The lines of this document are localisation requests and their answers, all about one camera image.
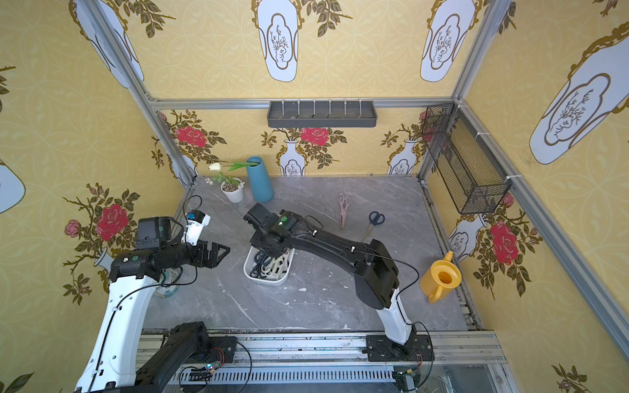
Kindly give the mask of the white plastic storage box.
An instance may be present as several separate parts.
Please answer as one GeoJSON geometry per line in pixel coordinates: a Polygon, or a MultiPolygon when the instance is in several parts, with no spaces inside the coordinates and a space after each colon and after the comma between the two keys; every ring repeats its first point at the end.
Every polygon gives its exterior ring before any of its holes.
{"type": "Polygon", "coordinates": [[[295,250],[290,249],[278,258],[272,258],[263,251],[251,247],[244,261],[242,271],[254,283],[270,286],[284,284],[291,273],[295,250]]]}

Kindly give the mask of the black scissors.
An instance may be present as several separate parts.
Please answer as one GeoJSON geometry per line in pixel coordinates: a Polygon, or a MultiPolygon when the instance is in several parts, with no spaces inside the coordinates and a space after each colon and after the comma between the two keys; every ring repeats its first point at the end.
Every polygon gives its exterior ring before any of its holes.
{"type": "Polygon", "coordinates": [[[250,272],[251,278],[266,279],[265,268],[268,265],[269,257],[265,252],[257,252],[254,255],[254,266],[250,272]]]}

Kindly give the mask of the pink scissors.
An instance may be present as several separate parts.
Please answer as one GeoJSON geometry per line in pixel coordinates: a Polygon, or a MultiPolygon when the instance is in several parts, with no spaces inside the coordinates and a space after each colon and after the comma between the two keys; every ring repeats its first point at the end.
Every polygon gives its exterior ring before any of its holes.
{"type": "Polygon", "coordinates": [[[351,193],[339,193],[337,195],[337,203],[339,204],[339,224],[340,229],[344,229],[347,220],[347,211],[354,201],[354,195],[351,193]]]}

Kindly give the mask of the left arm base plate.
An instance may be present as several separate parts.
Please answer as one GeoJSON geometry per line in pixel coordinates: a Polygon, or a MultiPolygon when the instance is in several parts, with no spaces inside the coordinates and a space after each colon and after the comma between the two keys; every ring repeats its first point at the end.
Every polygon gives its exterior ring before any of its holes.
{"type": "Polygon", "coordinates": [[[193,359],[197,363],[208,364],[219,361],[223,365],[231,364],[234,362],[237,341],[237,337],[233,336],[210,337],[209,347],[203,350],[201,355],[195,355],[193,359]]]}

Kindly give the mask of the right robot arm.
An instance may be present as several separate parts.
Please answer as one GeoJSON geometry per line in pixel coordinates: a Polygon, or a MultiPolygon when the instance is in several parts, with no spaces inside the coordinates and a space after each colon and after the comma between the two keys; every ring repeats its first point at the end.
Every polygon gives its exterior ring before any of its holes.
{"type": "Polygon", "coordinates": [[[391,342],[403,345],[412,327],[399,301],[399,269],[385,245],[378,240],[356,242],[337,236],[291,211],[276,214],[257,203],[244,221],[255,230],[251,245],[270,257],[288,250],[307,252],[337,265],[354,278],[355,294],[376,309],[391,342]]]}

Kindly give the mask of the cream white kitchen scissors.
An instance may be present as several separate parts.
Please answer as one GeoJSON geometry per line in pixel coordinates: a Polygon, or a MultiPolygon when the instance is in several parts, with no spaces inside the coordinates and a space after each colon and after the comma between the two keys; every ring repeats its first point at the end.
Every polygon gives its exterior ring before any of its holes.
{"type": "Polygon", "coordinates": [[[287,252],[280,257],[270,258],[265,268],[266,279],[279,280],[288,272],[290,265],[290,254],[287,252]]]}

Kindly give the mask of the dark teal scissors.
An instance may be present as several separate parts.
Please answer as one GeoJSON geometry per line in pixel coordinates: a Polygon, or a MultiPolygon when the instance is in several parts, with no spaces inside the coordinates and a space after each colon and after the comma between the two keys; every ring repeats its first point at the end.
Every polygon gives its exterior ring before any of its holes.
{"type": "Polygon", "coordinates": [[[370,233],[376,226],[383,224],[386,220],[386,216],[378,211],[372,211],[369,216],[369,225],[365,230],[365,234],[363,236],[363,240],[367,239],[370,233]]]}

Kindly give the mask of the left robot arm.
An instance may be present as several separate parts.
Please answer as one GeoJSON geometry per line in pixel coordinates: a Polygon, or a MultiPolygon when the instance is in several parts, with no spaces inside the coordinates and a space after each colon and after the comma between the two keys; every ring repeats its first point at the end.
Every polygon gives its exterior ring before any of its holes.
{"type": "Polygon", "coordinates": [[[77,392],[160,392],[186,360],[203,362],[213,351],[202,322],[173,328],[165,344],[141,368],[136,359],[147,308],[168,269],[190,265],[214,269],[230,249],[200,239],[211,217],[199,210],[185,214],[176,237],[171,217],[139,221],[136,247],[111,263],[110,292],[93,353],[75,385],[77,392]]]}

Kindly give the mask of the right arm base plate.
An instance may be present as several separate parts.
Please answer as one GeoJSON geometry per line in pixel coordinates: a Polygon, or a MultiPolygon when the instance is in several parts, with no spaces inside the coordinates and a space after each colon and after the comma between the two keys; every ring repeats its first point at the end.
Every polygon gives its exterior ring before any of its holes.
{"type": "Polygon", "coordinates": [[[433,361],[433,345],[426,334],[412,332],[405,344],[391,341],[385,335],[370,335],[365,338],[363,354],[370,362],[413,362],[433,361]]]}

